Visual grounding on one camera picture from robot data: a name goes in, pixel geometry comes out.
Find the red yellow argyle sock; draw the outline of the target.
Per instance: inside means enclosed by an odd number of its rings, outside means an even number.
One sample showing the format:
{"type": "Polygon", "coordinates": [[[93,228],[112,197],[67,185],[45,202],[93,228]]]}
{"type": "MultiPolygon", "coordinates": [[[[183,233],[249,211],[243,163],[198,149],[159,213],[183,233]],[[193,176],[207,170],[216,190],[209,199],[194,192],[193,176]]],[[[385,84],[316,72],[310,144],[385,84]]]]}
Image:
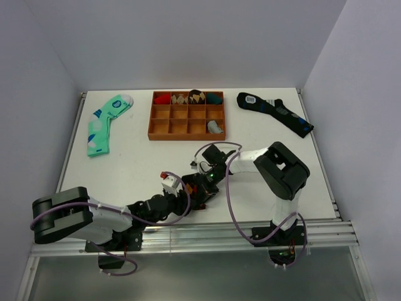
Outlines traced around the red yellow argyle sock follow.
{"type": "Polygon", "coordinates": [[[190,208],[191,210],[203,210],[206,208],[207,194],[202,186],[195,184],[186,184],[186,188],[190,192],[190,208]]]}

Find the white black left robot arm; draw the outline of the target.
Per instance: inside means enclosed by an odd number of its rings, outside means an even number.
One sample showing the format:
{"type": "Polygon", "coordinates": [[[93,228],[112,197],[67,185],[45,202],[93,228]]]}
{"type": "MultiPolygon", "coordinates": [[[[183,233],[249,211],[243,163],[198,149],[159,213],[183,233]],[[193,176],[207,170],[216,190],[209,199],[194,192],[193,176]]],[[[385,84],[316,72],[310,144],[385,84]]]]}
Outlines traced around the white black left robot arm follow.
{"type": "Polygon", "coordinates": [[[132,236],[147,226],[168,225],[170,214],[182,219],[190,209],[186,189],[118,207],[97,201],[80,186],[35,200],[30,228],[37,245],[75,238],[116,250],[123,243],[131,244],[132,236]]]}

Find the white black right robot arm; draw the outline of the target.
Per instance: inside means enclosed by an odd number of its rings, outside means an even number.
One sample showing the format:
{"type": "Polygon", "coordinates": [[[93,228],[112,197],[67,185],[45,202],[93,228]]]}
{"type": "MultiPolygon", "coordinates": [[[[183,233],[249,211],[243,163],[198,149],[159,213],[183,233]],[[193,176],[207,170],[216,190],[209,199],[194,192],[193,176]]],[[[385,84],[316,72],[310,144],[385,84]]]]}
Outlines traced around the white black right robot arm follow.
{"type": "Polygon", "coordinates": [[[203,171],[195,155],[190,165],[198,171],[182,177],[194,207],[197,209],[213,198],[219,192],[217,185],[223,181],[229,213],[234,219],[229,177],[245,172],[258,173],[276,197],[271,237],[277,244],[287,243],[298,222],[299,196],[306,186],[310,170],[281,142],[252,151],[243,151],[242,145],[234,145],[237,149],[229,152],[220,150],[217,143],[206,144],[197,151],[202,154],[209,169],[203,171]]]}

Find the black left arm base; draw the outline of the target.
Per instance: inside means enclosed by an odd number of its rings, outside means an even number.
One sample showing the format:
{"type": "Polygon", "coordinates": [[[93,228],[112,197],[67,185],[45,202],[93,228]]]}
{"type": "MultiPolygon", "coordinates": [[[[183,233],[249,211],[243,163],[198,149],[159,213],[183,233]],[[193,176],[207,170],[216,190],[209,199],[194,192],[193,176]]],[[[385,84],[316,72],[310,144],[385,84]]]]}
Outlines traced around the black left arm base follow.
{"type": "Polygon", "coordinates": [[[133,273],[138,265],[134,260],[128,258],[129,251],[140,251],[142,247],[142,233],[117,233],[112,234],[110,241],[96,245],[87,241],[85,244],[86,253],[99,253],[98,267],[104,272],[115,273],[115,270],[121,269],[125,263],[133,265],[133,273]]]}

